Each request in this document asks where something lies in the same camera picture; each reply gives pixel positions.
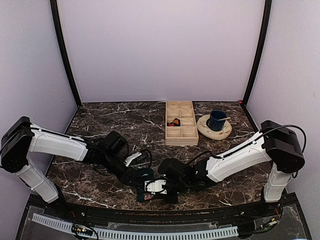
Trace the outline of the dark green sock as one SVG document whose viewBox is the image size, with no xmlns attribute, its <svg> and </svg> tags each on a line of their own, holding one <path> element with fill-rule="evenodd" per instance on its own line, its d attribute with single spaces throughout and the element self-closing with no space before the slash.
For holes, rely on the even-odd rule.
<svg viewBox="0 0 320 240">
<path fill-rule="evenodd" d="M 139 185 L 136 189 L 136 199 L 139 203 L 151 201 L 154 198 L 152 193 L 146 191 L 146 185 L 154 180 L 154 171 L 151 168 L 141 168 L 137 170 L 139 178 Z"/>
</svg>

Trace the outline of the black red yellow argyle sock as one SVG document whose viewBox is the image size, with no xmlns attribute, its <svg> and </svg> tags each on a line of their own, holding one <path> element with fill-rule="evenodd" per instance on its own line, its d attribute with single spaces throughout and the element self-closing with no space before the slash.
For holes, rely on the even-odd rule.
<svg viewBox="0 0 320 240">
<path fill-rule="evenodd" d="M 178 118 L 174 118 L 172 121 L 169 121 L 166 125 L 168 127 L 180 127 L 181 121 Z"/>
</svg>

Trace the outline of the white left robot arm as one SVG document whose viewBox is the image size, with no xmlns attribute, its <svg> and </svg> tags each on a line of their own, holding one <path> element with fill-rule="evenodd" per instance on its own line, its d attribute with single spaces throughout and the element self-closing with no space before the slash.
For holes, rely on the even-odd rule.
<svg viewBox="0 0 320 240">
<path fill-rule="evenodd" d="M 21 117 L 2 137 L 0 166 L 15 174 L 48 204 L 60 218 L 67 218 L 70 206 L 58 187 L 37 169 L 29 153 L 44 153 L 72 159 L 76 162 L 100 165 L 127 186 L 137 185 L 137 171 L 127 166 L 119 156 L 127 144 L 125 138 L 112 131 L 105 138 L 92 140 L 70 136 L 32 124 L 30 118 Z"/>
</svg>

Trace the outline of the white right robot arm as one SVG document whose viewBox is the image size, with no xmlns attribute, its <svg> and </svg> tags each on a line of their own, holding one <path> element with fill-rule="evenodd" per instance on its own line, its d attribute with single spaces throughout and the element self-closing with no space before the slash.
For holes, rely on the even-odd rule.
<svg viewBox="0 0 320 240">
<path fill-rule="evenodd" d="M 262 189 L 262 201 L 255 205 L 255 213 L 266 217 L 281 199 L 292 174 L 305 165 L 306 145 L 300 144 L 293 129 L 299 126 L 266 120 L 250 139 L 219 155 L 188 163 L 167 158 L 158 168 L 161 178 L 156 180 L 155 186 L 163 195 L 202 191 L 240 171 L 272 161 L 271 173 Z"/>
</svg>

